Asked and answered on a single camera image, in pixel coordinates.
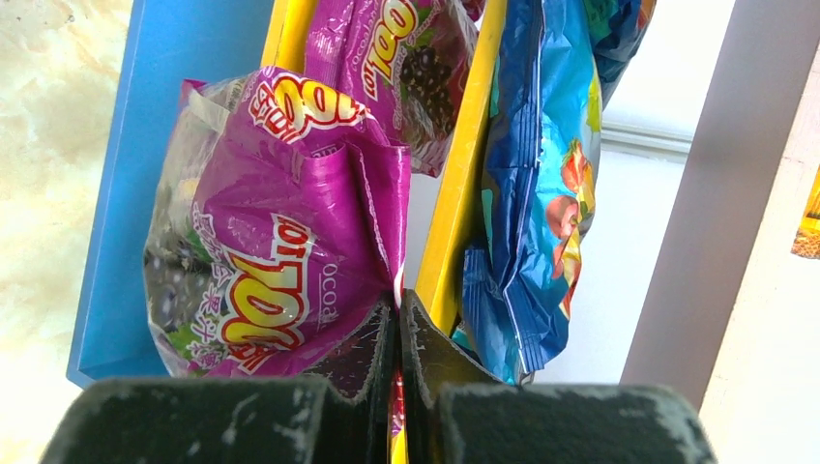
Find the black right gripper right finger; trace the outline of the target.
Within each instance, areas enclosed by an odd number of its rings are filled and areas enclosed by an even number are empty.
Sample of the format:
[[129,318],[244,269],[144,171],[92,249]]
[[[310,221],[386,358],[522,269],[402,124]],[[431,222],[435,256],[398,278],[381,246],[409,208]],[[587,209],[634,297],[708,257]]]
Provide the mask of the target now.
[[399,312],[411,463],[714,463],[692,407],[661,387],[512,386],[405,292]]

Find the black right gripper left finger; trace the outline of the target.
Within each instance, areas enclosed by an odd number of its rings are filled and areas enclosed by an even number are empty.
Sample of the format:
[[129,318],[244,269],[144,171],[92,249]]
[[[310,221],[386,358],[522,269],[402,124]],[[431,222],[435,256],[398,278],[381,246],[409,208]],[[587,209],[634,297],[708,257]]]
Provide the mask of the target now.
[[100,381],[72,404],[45,463],[385,463],[396,319],[365,321],[294,377]]

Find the purple candy bag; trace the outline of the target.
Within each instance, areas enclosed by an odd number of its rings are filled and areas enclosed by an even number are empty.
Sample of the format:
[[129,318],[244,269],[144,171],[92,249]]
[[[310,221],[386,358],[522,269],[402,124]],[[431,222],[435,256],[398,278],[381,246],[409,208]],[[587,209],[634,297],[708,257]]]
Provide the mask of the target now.
[[306,75],[363,103],[385,133],[409,146],[412,169],[440,175],[477,47],[459,1],[317,3]]
[[175,377],[299,373],[405,263],[410,156],[361,102],[277,67],[187,80],[144,247]]

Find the orange candy bag floor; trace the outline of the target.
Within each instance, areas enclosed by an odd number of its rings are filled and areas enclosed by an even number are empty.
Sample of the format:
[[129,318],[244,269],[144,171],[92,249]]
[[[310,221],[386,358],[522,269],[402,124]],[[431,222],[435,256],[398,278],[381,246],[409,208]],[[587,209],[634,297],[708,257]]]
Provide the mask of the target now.
[[807,259],[819,258],[819,174],[816,174],[791,252]]

